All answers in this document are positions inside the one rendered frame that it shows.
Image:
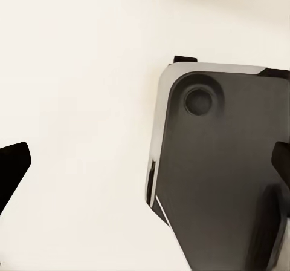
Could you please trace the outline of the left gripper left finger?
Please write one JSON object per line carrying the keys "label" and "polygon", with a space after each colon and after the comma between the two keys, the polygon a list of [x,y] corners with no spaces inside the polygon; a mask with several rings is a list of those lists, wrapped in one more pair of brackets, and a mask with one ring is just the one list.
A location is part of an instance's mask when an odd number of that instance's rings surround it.
{"label": "left gripper left finger", "polygon": [[0,148],[0,214],[31,166],[27,142]]}

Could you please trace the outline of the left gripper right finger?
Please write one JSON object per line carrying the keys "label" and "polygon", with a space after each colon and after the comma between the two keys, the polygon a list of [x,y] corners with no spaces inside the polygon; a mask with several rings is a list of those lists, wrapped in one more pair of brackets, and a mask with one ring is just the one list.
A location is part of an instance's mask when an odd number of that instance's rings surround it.
{"label": "left gripper right finger", "polygon": [[271,164],[290,189],[290,143],[280,141],[275,143]]}

